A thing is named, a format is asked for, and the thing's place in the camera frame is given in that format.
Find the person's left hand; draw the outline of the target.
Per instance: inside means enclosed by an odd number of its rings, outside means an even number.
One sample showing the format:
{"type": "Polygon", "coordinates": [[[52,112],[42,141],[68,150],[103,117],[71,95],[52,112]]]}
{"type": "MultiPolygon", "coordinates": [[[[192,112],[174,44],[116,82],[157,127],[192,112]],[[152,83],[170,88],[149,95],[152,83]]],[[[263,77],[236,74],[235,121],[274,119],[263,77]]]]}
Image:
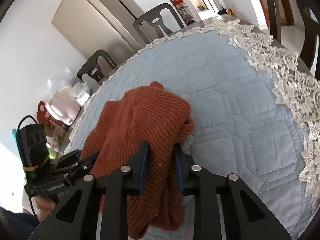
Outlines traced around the person's left hand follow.
{"type": "Polygon", "coordinates": [[[52,199],[47,197],[36,196],[34,197],[34,200],[38,208],[37,218],[42,222],[56,207],[56,204],[52,199]]]}

